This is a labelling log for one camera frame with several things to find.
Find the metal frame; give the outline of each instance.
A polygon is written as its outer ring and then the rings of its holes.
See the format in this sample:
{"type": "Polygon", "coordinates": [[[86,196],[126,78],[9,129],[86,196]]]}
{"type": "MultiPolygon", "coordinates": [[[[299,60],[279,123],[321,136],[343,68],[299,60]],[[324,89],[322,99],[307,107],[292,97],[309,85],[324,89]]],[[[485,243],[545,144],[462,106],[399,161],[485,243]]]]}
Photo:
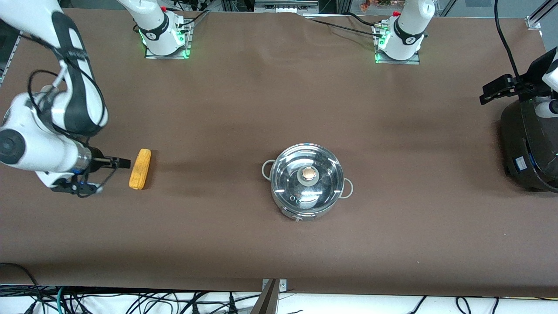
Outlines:
{"type": "Polygon", "coordinates": [[[539,6],[533,13],[525,18],[525,23],[527,27],[532,29],[541,28],[541,20],[550,13],[556,6],[558,6],[558,0],[546,0],[541,6],[539,6]]]}
{"type": "Polygon", "coordinates": [[[442,13],[440,13],[439,16],[448,16],[448,14],[450,13],[451,9],[453,8],[453,6],[455,5],[455,3],[458,0],[450,0],[450,2],[448,2],[448,4],[446,5],[446,7],[442,10],[442,13]]]}
{"type": "Polygon", "coordinates": [[[6,62],[6,66],[4,67],[4,71],[2,71],[2,75],[0,75],[0,86],[2,86],[2,83],[4,82],[4,77],[8,73],[9,65],[12,63],[12,59],[13,59],[13,56],[15,55],[15,53],[16,53],[16,49],[20,45],[20,41],[21,41],[21,36],[20,35],[22,35],[22,34],[23,34],[23,32],[20,31],[20,34],[17,36],[16,43],[13,45],[12,52],[9,54],[9,59],[6,62]]]}

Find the table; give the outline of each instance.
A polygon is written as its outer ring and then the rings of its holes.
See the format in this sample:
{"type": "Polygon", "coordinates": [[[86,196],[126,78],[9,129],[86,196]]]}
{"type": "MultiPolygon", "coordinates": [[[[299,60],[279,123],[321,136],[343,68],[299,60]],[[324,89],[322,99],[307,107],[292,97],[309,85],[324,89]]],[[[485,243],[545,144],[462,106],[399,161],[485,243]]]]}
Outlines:
{"type": "MultiPolygon", "coordinates": [[[[155,159],[148,189],[128,188],[119,170],[84,200],[0,167],[0,260],[39,283],[257,291],[277,277],[298,292],[558,291],[557,199],[504,175],[497,121],[514,99],[478,101],[511,71],[491,19],[434,18],[421,65],[398,66],[374,63],[367,35],[289,13],[210,13],[191,59],[145,60],[127,12],[67,12],[109,109],[91,144],[130,159],[150,148],[155,159]],[[355,185],[309,223],[279,212],[260,173],[300,142],[331,150],[355,185]]],[[[544,53],[540,35],[523,20],[502,28],[523,73],[544,53]]],[[[37,68],[58,71],[49,51],[21,42],[1,111],[37,68]]],[[[51,78],[41,79],[37,90],[51,78]]]]}

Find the metal bracket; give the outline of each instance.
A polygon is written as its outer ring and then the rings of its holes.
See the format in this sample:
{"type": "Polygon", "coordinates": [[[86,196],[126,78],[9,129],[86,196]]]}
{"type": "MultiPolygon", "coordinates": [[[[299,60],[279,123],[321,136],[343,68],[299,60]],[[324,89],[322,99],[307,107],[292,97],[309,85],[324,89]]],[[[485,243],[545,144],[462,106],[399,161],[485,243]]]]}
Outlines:
{"type": "Polygon", "coordinates": [[[287,279],[264,279],[263,287],[250,314],[276,314],[279,290],[287,288],[287,279]]]}
{"type": "Polygon", "coordinates": [[[9,59],[6,62],[6,67],[4,68],[4,71],[2,71],[2,74],[0,75],[0,86],[2,86],[2,83],[4,82],[4,77],[6,76],[6,73],[8,73],[9,65],[10,63],[12,63],[13,56],[16,53],[16,49],[20,44],[20,40],[21,40],[21,36],[17,36],[16,43],[13,45],[12,52],[9,54],[9,59]]]}
{"type": "MultiPolygon", "coordinates": [[[[269,281],[269,279],[264,279],[262,281],[262,291],[266,288],[266,285],[269,281]]],[[[279,292],[285,291],[287,291],[287,279],[279,279],[279,292]]]]}
{"type": "Polygon", "coordinates": [[[537,22],[536,24],[531,24],[531,19],[530,16],[528,15],[527,17],[525,17],[525,25],[527,25],[527,29],[528,30],[539,30],[541,29],[541,24],[539,22],[537,22]]]}
{"type": "Polygon", "coordinates": [[[540,21],[547,16],[556,6],[558,0],[545,0],[533,13],[525,18],[525,24],[530,30],[538,30],[541,28],[540,21]]]}

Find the sticker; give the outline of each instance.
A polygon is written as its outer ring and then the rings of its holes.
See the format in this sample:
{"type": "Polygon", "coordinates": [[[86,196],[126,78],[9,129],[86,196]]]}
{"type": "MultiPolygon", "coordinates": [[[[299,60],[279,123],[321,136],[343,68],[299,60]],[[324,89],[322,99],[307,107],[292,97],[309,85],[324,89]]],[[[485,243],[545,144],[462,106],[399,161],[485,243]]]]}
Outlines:
{"type": "Polygon", "coordinates": [[[516,158],[516,166],[519,171],[527,169],[527,164],[525,163],[525,158],[523,158],[523,156],[516,158]]]}

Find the stainless steel pot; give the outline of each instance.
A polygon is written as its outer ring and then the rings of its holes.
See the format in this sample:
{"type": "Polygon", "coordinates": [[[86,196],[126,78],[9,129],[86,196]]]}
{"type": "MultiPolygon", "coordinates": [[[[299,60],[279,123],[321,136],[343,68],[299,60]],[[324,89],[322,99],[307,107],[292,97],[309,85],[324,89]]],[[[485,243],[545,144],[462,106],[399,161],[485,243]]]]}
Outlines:
{"type": "Polygon", "coordinates": [[[343,177],[335,155],[310,143],[291,146],[277,159],[263,163],[262,175],[271,182],[271,195],[281,212],[295,221],[312,221],[327,213],[339,198],[353,194],[353,183],[343,177]],[[271,166],[270,176],[265,167],[271,166]],[[343,195],[345,181],[350,193],[343,195]]]}

